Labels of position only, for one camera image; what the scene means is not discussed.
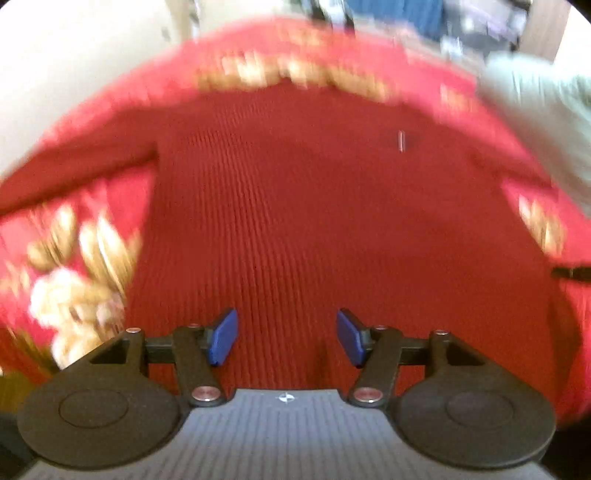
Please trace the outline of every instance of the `gray gripper base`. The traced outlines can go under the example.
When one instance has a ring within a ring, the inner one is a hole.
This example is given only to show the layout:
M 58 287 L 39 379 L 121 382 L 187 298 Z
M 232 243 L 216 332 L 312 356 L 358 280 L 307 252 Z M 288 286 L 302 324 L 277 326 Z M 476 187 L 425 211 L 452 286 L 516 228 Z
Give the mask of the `gray gripper base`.
M 336 390 L 237 390 L 229 403 L 191 412 L 152 455 L 100 472 L 35 464 L 24 480 L 546 480 L 533 463 L 461 471 L 417 453 L 376 410 L 346 404 Z

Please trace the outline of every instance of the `blue cloth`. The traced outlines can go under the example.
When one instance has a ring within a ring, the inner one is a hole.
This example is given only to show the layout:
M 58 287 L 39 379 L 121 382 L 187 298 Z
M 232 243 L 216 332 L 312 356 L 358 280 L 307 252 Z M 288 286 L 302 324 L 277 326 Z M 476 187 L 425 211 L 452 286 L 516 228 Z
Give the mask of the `blue cloth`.
M 408 22 L 422 36 L 439 39 L 443 0 L 347 0 L 347 5 L 356 14 Z

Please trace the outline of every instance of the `red sweater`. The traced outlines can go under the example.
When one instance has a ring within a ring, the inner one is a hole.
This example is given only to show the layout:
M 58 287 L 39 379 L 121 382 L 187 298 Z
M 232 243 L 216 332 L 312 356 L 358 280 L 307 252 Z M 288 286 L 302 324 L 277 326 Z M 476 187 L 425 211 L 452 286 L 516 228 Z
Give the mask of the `red sweater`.
M 162 335 L 236 307 L 226 386 L 350 386 L 348 307 L 408 336 L 451 330 L 556 401 L 579 330 L 499 187 L 543 183 L 527 166 L 409 106 L 279 85 L 125 113 L 38 154 L 0 213 L 152 160 L 126 323 Z

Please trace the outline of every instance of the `light green fabric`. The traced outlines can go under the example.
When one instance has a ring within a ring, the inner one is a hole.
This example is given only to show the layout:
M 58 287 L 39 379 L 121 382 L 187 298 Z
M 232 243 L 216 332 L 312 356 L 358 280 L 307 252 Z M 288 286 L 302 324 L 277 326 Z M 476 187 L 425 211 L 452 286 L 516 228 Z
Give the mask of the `light green fabric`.
M 478 93 L 591 217 L 591 78 L 522 54 L 495 54 Z

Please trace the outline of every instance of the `silver pin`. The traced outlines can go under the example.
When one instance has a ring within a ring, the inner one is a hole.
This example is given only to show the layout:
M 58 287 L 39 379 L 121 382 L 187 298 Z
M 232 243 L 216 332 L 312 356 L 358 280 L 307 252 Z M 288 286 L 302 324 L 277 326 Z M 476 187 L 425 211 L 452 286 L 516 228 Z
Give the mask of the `silver pin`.
M 404 153 L 406 151 L 406 133 L 398 130 L 398 151 Z

